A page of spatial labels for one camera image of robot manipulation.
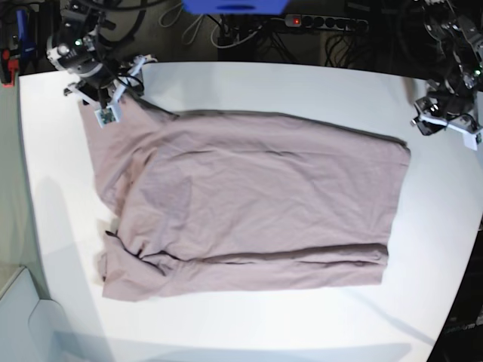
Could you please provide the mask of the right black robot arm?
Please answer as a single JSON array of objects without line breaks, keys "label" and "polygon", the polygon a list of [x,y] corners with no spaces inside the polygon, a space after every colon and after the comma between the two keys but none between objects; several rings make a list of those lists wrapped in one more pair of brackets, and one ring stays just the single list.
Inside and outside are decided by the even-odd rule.
[{"label": "right black robot arm", "polygon": [[147,1],[141,1],[139,13],[131,29],[118,41],[100,34],[101,29],[114,29],[115,24],[98,8],[86,1],[70,1],[61,15],[60,28],[48,37],[46,57],[55,69],[77,75],[74,89],[95,102],[109,102],[115,84],[124,85],[141,95],[144,85],[139,75],[130,75],[133,62],[120,60],[117,52],[134,41],[146,16]]}]

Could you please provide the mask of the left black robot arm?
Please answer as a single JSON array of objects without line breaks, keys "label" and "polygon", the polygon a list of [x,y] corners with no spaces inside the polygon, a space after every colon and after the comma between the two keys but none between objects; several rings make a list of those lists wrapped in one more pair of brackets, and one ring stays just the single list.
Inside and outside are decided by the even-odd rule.
[{"label": "left black robot arm", "polygon": [[450,1],[426,1],[424,27],[448,62],[426,81],[426,95],[414,102],[413,124],[428,137],[455,130],[481,142],[478,92],[482,86],[482,31]]}]

